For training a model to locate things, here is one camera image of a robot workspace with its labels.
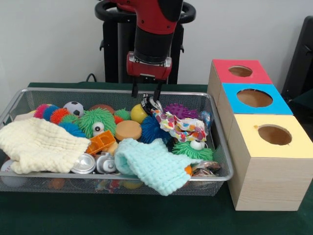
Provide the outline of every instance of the green table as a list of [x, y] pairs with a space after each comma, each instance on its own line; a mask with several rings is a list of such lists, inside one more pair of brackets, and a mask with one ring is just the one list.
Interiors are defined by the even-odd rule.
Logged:
[[[130, 84], [31, 83], [30, 87], [129, 90]], [[153, 90], [154, 85], [140, 85]], [[204, 85], [164, 91], [206, 92]], [[227, 184], [215, 197], [0, 193], [0, 234], [313, 234], [313, 185], [296, 212], [235, 211]]]

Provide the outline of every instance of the red box lid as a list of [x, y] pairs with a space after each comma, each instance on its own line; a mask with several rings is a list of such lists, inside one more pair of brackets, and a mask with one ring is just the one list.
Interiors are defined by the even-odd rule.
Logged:
[[213, 60], [222, 83], [272, 84], [258, 60]]

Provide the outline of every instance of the yellow box lid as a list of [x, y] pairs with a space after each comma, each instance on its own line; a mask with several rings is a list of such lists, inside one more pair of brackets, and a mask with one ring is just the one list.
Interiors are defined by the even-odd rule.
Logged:
[[251, 157], [313, 158], [313, 143], [294, 116], [235, 114], [235, 119]]

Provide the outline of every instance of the red robot arm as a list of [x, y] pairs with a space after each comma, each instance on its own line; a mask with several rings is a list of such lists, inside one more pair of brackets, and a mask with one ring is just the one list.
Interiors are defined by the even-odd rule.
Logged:
[[[132, 6], [137, 16], [134, 52], [127, 58], [127, 73], [166, 81], [171, 69], [169, 57], [172, 38], [179, 20], [183, 0], [109, 0]], [[155, 98], [158, 99], [159, 88]], [[136, 93], [134, 80], [133, 95]]]

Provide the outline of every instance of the blue spiky ball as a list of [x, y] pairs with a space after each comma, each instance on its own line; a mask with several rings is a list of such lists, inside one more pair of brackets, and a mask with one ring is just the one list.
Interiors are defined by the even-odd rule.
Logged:
[[44, 114], [43, 114], [43, 118], [46, 121], [50, 121], [50, 117], [53, 114], [54, 111], [56, 111], [57, 109], [59, 109], [58, 106], [56, 105], [51, 105], [48, 108], [45, 109]]
[[67, 132], [69, 132], [71, 135], [76, 137], [83, 137], [86, 138], [86, 135], [84, 132], [82, 132], [78, 125], [68, 122], [61, 122], [59, 123], [59, 126], [63, 127]]
[[161, 138], [165, 144], [172, 138], [171, 135], [160, 128], [160, 124], [154, 116], [147, 116], [141, 124], [141, 142], [152, 143]]

